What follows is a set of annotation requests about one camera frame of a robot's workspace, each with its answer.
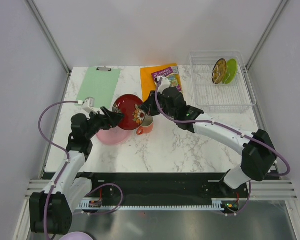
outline metal floor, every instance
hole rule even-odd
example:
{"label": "metal floor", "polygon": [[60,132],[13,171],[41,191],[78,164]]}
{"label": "metal floor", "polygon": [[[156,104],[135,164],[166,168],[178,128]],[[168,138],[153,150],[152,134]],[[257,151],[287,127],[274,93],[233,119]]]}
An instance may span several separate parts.
{"label": "metal floor", "polygon": [[[208,211],[121,210],[101,216],[80,214],[73,217],[70,230],[77,231],[94,240],[296,240],[283,201],[251,201],[236,217]],[[32,234],[28,239],[45,238],[43,234]]]}

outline plate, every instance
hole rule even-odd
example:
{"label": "plate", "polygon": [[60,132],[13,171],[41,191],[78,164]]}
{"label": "plate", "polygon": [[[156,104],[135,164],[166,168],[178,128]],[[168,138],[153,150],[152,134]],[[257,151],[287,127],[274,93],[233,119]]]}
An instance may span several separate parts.
{"label": "plate", "polygon": [[214,65],[212,72],[212,82],[214,84],[219,84],[224,79],[227,71],[227,62],[224,58],[219,59]]}
{"label": "plate", "polygon": [[226,66],[227,66],[226,74],[222,79],[223,84],[229,84],[233,81],[233,79],[235,79],[238,70],[237,60],[235,60],[234,58],[230,59],[226,63]]}

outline brown plate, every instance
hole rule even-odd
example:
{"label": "brown plate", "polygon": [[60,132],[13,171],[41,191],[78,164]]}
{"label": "brown plate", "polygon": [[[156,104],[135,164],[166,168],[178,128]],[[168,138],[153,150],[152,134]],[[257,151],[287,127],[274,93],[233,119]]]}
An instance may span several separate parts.
{"label": "brown plate", "polygon": [[227,61],[224,58],[219,59],[214,65],[212,72],[212,82],[219,84],[227,73]]}

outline green plate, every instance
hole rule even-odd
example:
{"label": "green plate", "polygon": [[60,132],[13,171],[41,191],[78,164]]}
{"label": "green plate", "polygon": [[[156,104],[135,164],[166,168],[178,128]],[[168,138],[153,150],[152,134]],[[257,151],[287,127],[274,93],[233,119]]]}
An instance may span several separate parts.
{"label": "green plate", "polygon": [[237,61],[232,58],[226,62],[227,70],[224,78],[222,79],[223,84],[229,84],[235,79],[238,70],[238,63]]}

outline white wall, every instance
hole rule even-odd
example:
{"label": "white wall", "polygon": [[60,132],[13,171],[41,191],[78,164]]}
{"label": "white wall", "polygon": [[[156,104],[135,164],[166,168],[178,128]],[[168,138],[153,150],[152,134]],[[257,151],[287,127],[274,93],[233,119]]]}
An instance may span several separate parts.
{"label": "white wall", "polygon": [[[43,109],[61,99],[66,73],[23,0],[0,0],[0,240],[12,239],[46,143]],[[56,112],[46,116],[51,131]]]}
{"label": "white wall", "polygon": [[283,12],[249,71],[275,147],[288,159],[300,199],[300,0]]}
{"label": "white wall", "polygon": [[184,64],[192,50],[247,62],[280,0],[34,0],[71,67]]}

